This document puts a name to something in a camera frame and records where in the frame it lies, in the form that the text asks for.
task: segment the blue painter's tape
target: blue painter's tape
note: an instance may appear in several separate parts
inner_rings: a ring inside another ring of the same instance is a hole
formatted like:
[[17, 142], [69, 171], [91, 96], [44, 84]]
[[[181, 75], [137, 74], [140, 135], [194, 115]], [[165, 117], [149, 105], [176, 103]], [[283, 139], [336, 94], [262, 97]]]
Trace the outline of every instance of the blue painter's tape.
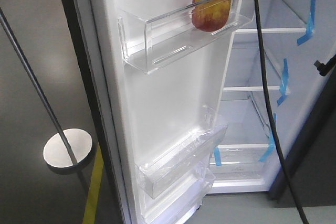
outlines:
[[310, 14], [307, 23], [306, 34], [298, 38], [297, 40], [298, 46], [302, 45], [303, 43], [305, 43], [306, 41], [308, 41], [313, 37], [315, 30], [315, 10], [316, 10], [316, 0], [311, 0]]
[[[276, 113], [273, 114], [273, 118], [274, 118], [274, 121], [277, 122], [277, 115], [276, 115]], [[272, 131], [270, 130], [270, 136], [268, 138], [268, 148], [265, 151], [265, 153], [261, 156], [261, 158], [259, 159], [259, 161], [260, 162], [266, 161], [266, 159], [268, 158], [269, 155], [272, 154], [272, 152], [274, 151], [274, 149], [275, 149], [274, 137], [273, 137]]]
[[287, 90], [287, 86], [288, 86], [288, 79], [289, 79], [289, 72], [288, 72], [288, 61], [287, 58], [283, 59], [284, 63], [283, 63], [283, 71], [282, 71], [282, 76], [281, 76], [281, 85], [280, 85], [280, 93], [281, 93], [281, 97], [278, 99], [277, 103], [278, 106], [280, 106], [284, 100], [287, 98], [286, 95], [286, 90]]
[[220, 151], [219, 148], [216, 147], [214, 148], [214, 156], [215, 156], [215, 162], [216, 162], [216, 166], [221, 166], [222, 165], [222, 160], [221, 160], [221, 155], [220, 155]]

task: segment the round metal base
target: round metal base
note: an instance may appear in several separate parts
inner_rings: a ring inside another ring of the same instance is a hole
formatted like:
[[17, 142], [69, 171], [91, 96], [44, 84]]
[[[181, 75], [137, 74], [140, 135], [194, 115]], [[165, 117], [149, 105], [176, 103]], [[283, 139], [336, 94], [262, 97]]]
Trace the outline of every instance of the round metal base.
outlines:
[[[93, 142], [89, 133], [81, 129], [67, 129], [63, 131], [76, 157], [78, 165], [90, 153]], [[64, 143], [57, 133], [48, 140], [43, 149], [43, 158], [48, 165], [55, 168], [75, 167], [70, 159]]]

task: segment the apple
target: apple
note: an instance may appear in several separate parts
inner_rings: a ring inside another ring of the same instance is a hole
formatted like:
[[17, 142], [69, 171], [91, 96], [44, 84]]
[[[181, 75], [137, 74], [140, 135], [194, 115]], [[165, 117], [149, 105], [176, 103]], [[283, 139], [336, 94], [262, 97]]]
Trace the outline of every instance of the apple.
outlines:
[[191, 21], [199, 30], [216, 31], [226, 24], [230, 8], [231, 0], [211, 0], [193, 9]]

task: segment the door shelf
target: door shelf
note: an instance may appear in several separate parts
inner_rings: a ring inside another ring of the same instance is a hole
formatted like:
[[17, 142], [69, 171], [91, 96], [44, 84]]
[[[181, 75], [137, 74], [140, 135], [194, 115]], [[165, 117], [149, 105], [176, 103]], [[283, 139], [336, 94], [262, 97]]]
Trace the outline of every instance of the door shelf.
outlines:
[[[205, 116], [206, 125], [213, 125]], [[210, 153], [223, 139], [227, 122], [220, 115], [216, 125], [209, 129], [200, 127], [189, 132], [178, 144], [150, 163], [136, 165], [139, 186], [153, 199], [169, 188], [177, 178], [183, 176], [199, 162], [204, 155]]]
[[[252, 16], [239, 12], [241, 1], [202, 0], [150, 19], [121, 10], [118, 24], [124, 61], [146, 74], [169, 65], [250, 22]], [[193, 15], [225, 2], [231, 7], [222, 28], [201, 31], [193, 25]]]
[[199, 162], [142, 211], [143, 224], [174, 224], [210, 191], [215, 176]]

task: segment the yellow stripe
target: yellow stripe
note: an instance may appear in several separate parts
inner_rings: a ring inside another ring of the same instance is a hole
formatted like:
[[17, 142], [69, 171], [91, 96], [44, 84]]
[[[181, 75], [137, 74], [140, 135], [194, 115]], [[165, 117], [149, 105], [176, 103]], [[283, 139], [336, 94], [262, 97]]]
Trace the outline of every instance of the yellow stripe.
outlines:
[[96, 210], [98, 204], [101, 176], [103, 173], [103, 158], [101, 156], [100, 147], [97, 147], [96, 157], [92, 170], [90, 188], [86, 201], [83, 224], [94, 224], [96, 220]]

